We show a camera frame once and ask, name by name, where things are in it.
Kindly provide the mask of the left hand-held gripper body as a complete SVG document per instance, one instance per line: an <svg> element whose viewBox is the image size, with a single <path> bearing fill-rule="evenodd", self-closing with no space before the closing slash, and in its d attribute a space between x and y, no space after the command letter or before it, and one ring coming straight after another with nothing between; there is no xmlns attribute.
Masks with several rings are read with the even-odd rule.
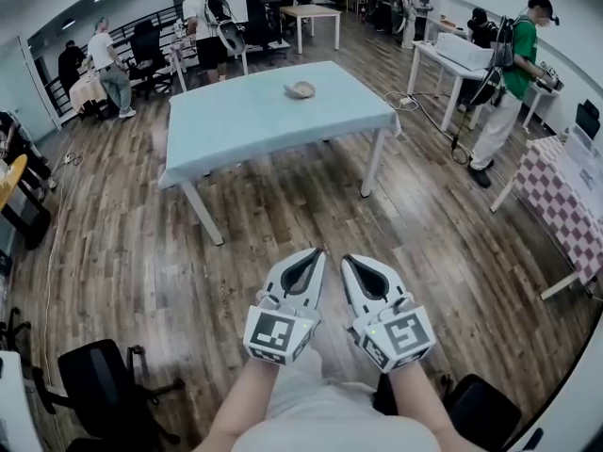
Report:
<svg viewBox="0 0 603 452"><path fill-rule="evenodd" d="M264 294L249 308L243 346L251 358L291 365L309 345L320 323L318 311L300 310Z"/></svg>

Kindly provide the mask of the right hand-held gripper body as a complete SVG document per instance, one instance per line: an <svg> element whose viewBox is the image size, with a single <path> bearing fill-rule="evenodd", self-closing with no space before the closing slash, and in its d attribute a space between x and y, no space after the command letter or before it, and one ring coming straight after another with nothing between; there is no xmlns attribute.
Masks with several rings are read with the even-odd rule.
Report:
<svg viewBox="0 0 603 452"><path fill-rule="evenodd" d="M356 345L384 374L421 360L436 343L425 307L410 295L357 317L352 330Z"/></svg>

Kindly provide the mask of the person's right forearm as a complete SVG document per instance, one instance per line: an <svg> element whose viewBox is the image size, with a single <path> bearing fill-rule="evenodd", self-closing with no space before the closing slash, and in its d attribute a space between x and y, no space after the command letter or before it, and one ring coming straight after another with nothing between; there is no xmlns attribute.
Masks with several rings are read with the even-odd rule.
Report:
<svg viewBox="0 0 603 452"><path fill-rule="evenodd" d="M486 452L455 429L419 361L393 370L388 377L399 415L425 426L437 440L441 452Z"/></svg>

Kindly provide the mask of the person's left forearm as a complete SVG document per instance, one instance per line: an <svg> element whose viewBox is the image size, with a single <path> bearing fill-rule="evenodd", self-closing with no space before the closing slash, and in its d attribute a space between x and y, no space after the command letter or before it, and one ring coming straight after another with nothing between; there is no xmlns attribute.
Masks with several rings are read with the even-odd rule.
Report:
<svg viewBox="0 0 603 452"><path fill-rule="evenodd" d="M265 419L278 373L278 364L250 358L192 452L231 452L242 435Z"/></svg>

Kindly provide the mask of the person's white shirt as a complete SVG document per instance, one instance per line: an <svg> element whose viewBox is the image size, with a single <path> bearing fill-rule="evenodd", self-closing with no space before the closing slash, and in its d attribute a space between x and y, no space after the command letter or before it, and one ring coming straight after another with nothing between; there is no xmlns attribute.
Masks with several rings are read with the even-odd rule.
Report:
<svg viewBox="0 0 603 452"><path fill-rule="evenodd" d="M331 382L321 367L312 348L283 367L266 418L232 452L440 452L427 428L375 411L364 384Z"/></svg>

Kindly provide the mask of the black office chair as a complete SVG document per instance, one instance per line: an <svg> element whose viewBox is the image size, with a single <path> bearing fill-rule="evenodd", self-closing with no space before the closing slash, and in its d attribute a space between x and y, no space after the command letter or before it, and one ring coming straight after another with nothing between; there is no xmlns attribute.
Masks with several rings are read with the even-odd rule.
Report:
<svg viewBox="0 0 603 452"><path fill-rule="evenodd" d="M502 452L522 417L507 396L475 374L446 392L444 406L457 432L487 452Z"/></svg>
<svg viewBox="0 0 603 452"><path fill-rule="evenodd" d="M160 48L161 29L151 20L135 25L129 40L132 56L126 60L131 81L140 81L146 100L152 91L158 94L171 92L171 64Z"/></svg>
<svg viewBox="0 0 603 452"><path fill-rule="evenodd" d="M579 126L590 139L595 139L601 123L598 108L588 99L578 104L576 125Z"/></svg>
<svg viewBox="0 0 603 452"><path fill-rule="evenodd" d="M104 339L69 351L58 358L65 394L50 391L41 368L31 368L41 403L50 414L61 406L75 412L87 438L78 438L66 452L156 452L164 441L179 445L181 438L155 420L149 405L159 397L185 388L176 378L169 385L148 389L138 383L134 357L143 356L140 345L123 356L117 344Z"/></svg>
<svg viewBox="0 0 603 452"><path fill-rule="evenodd" d="M248 46L257 47L264 55L287 57L283 48L271 45L283 43L281 0L246 0L248 22L244 24L244 40Z"/></svg>

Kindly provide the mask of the light blue floral tablecloth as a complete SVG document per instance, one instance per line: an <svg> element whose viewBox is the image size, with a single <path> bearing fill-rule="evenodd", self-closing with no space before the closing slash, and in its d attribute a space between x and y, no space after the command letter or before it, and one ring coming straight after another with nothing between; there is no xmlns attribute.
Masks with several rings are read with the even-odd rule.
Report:
<svg viewBox="0 0 603 452"><path fill-rule="evenodd" d="M293 100L284 85L310 82L311 99ZM199 147L219 152L238 138L251 140L287 132L339 127L385 125L399 128L397 112L332 61L287 66L253 73L193 89L171 98L169 132L176 133L175 148L184 155L177 165L194 158Z"/></svg>

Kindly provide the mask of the pink checkered tablecloth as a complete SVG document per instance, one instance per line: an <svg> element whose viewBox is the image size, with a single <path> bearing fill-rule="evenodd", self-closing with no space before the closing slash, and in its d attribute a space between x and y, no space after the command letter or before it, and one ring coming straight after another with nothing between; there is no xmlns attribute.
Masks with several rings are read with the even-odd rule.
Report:
<svg viewBox="0 0 603 452"><path fill-rule="evenodd" d="M557 167L562 143L555 137L529 140L514 187L562 245L581 283L603 269L603 218L595 218Z"/></svg>

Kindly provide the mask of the white table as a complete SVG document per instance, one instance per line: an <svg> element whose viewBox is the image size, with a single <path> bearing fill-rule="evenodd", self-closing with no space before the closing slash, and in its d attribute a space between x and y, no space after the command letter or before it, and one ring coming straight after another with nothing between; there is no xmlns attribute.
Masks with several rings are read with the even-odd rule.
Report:
<svg viewBox="0 0 603 452"><path fill-rule="evenodd" d="M437 63L440 66L438 80L435 86L434 95L439 96L444 77L449 74L453 77L452 90L448 98L448 105L444 113L444 117L439 126L442 133L446 133L448 126L451 123L452 115L456 109L456 102L461 92L462 83L465 80L479 81L486 75L485 70L470 71L455 62L448 60L435 51L435 44L427 41L415 41L413 43L413 60L410 71L410 76L407 84L407 95L415 96L416 79L418 76L419 64L422 57L427 57L429 60Z"/></svg>
<svg viewBox="0 0 603 452"><path fill-rule="evenodd" d="M171 67L176 72L183 92L187 92L187 82L185 79L185 74L187 73L186 58L191 57L195 51L196 46L193 37L176 38L170 43Z"/></svg>
<svg viewBox="0 0 603 452"><path fill-rule="evenodd" d="M559 92L555 89L548 87L546 84L542 84L540 81L538 81L536 83L531 84L529 95L533 95L533 99L529 104L528 114L522 124L522 128L525 131L528 130L530 121L536 114L536 111L538 110L538 107L541 102L544 102L546 104L545 110L540 114L541 124L543 126L547 125L547 120L550 116L555 102L559 97Z"/></svg>

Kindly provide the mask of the cream tablecloth table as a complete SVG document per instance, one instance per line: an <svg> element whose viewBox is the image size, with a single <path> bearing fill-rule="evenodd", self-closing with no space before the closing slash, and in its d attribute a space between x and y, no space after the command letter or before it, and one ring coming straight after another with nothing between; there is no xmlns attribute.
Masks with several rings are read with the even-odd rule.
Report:
<svg viewBox="0 0 603 452"><path fill-rule="evenodd" d="M84 114L85 104L100 104L106 101L107 94L98 73L83 74L70 88L69 98L73 110Z"/></svg>

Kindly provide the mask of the white desk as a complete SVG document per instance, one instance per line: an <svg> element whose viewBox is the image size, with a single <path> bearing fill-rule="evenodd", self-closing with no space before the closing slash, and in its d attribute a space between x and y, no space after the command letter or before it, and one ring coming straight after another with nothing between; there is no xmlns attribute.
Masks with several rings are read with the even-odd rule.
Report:
<svg viewBox="0 0 603 452"><path fill-rule="evenodd" d="M4 350L0 350L0 448L43 452L27 401L21 357Z"/></svg>

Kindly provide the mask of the wooden table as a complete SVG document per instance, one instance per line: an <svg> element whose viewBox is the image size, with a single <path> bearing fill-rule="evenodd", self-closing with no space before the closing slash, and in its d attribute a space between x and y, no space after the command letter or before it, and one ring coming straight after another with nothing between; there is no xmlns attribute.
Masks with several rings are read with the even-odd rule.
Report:
<svg viewBox="0 0 603 452"><path fill-rule="evenodd" d="M340 49L340 27L341 27L341 12L339 10L326 8L324 6L309 4L297 6L280 7L283 15L293 17L297 24L297 44L298 54L303 53L302 46L302 20L310 20L311 36L315 35L315 19L333 19L334 20L334 49Z"/></svg>

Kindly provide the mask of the whiteboard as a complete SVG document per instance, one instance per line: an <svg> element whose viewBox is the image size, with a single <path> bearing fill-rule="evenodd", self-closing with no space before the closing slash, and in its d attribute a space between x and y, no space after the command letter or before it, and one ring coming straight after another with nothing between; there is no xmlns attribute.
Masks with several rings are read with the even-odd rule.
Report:
<svg viewBox="0 0 603 452"><path fill-rule="evenodd" d="M226 14L236 24L245 24L249 21L247 0L224 0Z"/></svg>

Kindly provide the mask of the yellow round table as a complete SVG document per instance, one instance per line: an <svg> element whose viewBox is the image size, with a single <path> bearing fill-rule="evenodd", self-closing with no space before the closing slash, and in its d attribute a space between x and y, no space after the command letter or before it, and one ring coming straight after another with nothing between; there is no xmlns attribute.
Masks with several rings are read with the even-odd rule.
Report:
<svg viewBox="0 0 603 452"><path fill-rule="evenodd" d="M19 155L8 167L5 176L0 179L0 213L22 235L26 248L34 250L46 235L51 215L24 184L23 174L26 165L27 156L25 154ZM37 215L30 223L25 222L8 203L17 187L37 210Z"/></svg>

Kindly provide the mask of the black railing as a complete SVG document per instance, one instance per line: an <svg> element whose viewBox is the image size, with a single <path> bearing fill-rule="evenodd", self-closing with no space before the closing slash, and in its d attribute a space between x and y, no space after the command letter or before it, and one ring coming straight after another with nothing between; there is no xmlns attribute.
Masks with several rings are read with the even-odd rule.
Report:
<svg viewBox="0 0 603 452"><path fill-rule="evenodd" d="M118 25L116 15L108 16L109 34L114 41L115 49L120 58L123 61L134 60L131 41L134 39L135 27L137 24L150 21L154 27L159 29L159 48L166 55L174 36L172 27L181 16L181 5L153 11L123 25ZM61 118L69 114L73 107L69 93L62 87L58 75L59 55L64 52L68 40L73 40L75 45L85 54L89 40L93 35L95 22L96 19L93 17L87 20L82 19L67 29L61 29L59 21L51 22L28 39L29 49L34 61L40 63L41 80L44 88L51 104Z"/></svg>

